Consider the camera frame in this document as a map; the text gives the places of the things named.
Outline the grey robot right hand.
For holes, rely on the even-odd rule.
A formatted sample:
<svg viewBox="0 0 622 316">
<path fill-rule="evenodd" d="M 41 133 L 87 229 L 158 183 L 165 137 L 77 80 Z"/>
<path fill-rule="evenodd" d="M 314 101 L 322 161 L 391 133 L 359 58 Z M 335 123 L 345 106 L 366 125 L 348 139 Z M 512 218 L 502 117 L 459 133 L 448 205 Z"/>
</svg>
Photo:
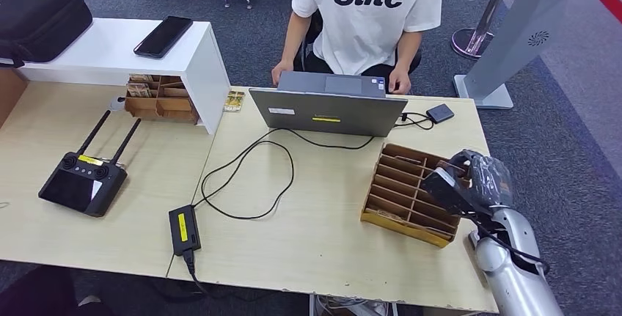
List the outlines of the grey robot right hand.
<svg viewBox="0 0 622 316">
<path fill-rule="evenodd" d="M 464 174 L 453 169 L 448 171 L 454 179 L 451 212 L 493 216 L 496 210 L 513 203 L 511 174 L 501 160 L 464 149 L 455 154 L 449 164 L 468 165 Z"/>
</svg>

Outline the person's right hand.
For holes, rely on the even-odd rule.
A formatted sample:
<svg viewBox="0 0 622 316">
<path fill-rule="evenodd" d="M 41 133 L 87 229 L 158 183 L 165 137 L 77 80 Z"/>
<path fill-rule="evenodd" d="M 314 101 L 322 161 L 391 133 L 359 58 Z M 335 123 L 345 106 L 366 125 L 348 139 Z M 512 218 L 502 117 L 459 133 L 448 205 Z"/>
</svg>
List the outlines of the person's right hand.
<svg viewBox="0 0 622 316">
<path fill-rule="evenodd" d="M 271 70 L 272 84 L 277 86 L 279 79 L 284 71 L 293 71 L 294 65 L 292 59 L 281 59 Z"/>
</svg>

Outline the person's left hand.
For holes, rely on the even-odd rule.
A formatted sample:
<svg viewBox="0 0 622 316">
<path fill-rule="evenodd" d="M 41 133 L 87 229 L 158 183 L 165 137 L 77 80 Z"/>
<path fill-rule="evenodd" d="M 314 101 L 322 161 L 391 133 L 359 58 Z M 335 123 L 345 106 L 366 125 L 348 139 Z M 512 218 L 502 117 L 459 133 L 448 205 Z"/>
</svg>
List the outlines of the person's left hand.
<svg viewBox="0 0 622 316">
<path fill-rule="evenodd" d="M 410 89 L 409 66 L 397 63 L 389 75 L 388 93 L 406 95 Z"/>
</svg>

